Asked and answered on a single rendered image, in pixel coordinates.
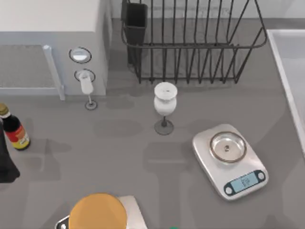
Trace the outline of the black utensil holder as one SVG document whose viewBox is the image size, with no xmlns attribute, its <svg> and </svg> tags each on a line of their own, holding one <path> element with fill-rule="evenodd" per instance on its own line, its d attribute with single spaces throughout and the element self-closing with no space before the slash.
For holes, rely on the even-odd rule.
<svg viewBox="0 0 305 229">
<path fill-rule="evenodd" d="M 148 6 L 122 0 L 121 20 L 123 31 L 130 46 L 142 46 L 147 27 Z"/>
</svg>

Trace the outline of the pale microwave oven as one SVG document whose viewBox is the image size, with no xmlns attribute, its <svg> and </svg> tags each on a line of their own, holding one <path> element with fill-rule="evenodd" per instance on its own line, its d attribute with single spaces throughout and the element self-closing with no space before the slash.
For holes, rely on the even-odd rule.
<svg viewBox="0 0 305 229">
<path fill-rule="evenodd" d="M 0 96 L 57 95 L 43 45 L 52 55 L 66 96 L 85 95 L 74 72 L 96 75 L 91 95 L 106 95 L 112 41 L 110 0 L 0 0 Z M 90 51 L 88 63 L 69 51 Z"/>
</svg>

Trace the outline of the small white wine glass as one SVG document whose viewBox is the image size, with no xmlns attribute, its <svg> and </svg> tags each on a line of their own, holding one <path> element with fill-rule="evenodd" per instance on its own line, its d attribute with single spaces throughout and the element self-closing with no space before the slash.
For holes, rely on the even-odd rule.
<svg viewBox="0 0 305 229">
<path fill-rule="evenodd" d="M 93 84 L 88 71 L 82 70 L 79 73 L 79 81 L 81 83 L 82 92 L 88 96 L 88 102 L 85 104 L 87 110 L 95 110 L 97 102 L 92 100 L 91 94 L 93 93 Z"/>
</svg>

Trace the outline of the round flat microwave knob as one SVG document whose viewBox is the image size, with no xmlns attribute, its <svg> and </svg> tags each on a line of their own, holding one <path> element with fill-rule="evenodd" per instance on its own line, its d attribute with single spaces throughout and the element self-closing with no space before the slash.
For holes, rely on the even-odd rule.
<svg viewBox="0 0 305 229">
<path fill-rule="evenodd" d="M 76 63 L 84 64 L 92 59 L 92 54 L 86 48 L 76 47 L 69 51 L 69 57 Z"/>
</svg>

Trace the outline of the microwave knob with lever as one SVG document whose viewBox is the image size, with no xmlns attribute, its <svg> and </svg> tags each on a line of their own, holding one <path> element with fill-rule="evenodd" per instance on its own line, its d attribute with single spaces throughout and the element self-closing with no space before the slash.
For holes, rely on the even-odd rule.
<svg viewBox="0 0 305 229">
<path fill-rule="evenodd" d="M 91 79 L 91 82 L 94 82 L 96 79 L 96 75 L 93 71 L 90 69 L 81 69 L 74 72 L 74 78 L 79 82 L 80 81 L 80 74 L 81 73 L 87 73 Z"/>
</svg>

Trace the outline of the large white wine glass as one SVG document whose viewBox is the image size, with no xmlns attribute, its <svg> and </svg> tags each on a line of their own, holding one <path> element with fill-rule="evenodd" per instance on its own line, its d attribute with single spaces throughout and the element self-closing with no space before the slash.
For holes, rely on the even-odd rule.
<svg viewBox="0 0 305 229">
<path fill-rule="evenodd" d="M 169 82 L 161 82 L 154 88 L 154 108 L 162 117 L 154 125 L 155 131 L 160 135 L 169 135 L 174 130 L 173 123 L 167 119 L 177 106 L 177 87 Z"/>
</svg>

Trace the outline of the silver kitchen scale with display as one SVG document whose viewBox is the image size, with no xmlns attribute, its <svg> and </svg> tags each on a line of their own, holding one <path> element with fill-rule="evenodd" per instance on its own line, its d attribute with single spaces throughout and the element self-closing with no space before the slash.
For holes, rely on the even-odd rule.
<svg viewBox="0 0 305 229">
<path fill-rule="evenodd" d="M 259 190 L 269 181 L 262 161 L 244 136 L 230 124 L 197 133 L 192 146 L 212 186 L 227 201 Z"/>
</svg>

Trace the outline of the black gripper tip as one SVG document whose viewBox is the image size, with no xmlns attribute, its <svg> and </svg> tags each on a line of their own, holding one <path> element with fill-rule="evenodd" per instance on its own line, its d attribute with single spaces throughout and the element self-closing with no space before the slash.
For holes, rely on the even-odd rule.
<svg viewBox="0 0 305 229">
<path fill-rule="evenodd" d="M 12 161 L 7 149 L 3 122 L 0 121 L 0 184 L 13 183 L 20 177 L 20 171 Z"/>
</svg>

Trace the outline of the dark bottle with red label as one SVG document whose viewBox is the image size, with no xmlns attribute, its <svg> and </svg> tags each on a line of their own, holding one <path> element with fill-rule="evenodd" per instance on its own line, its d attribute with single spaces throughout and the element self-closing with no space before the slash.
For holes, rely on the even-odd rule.
<svg viewBox="0 0 305 229">
<path fill-rule="evenodd" d="M 31 144 L 29 135 L 19 118 L 11 114 L 4 103 L 0 103 L 0 119 L 2 120 L 4 132 L 13 148 L 19 151 L 27 149 Z"/>
</svg>

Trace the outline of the round orange bread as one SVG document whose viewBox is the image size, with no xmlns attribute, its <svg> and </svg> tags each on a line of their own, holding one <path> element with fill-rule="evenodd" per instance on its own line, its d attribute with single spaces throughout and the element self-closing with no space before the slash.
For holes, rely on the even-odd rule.
<svg viewBox="0 0 305 229">
<path fill-rule="evenodd" d="M 126 229 L 127 213 L 119 199 L 108 193 L 92 193 L 71 209 L 69 229 Z"/>
</svg>

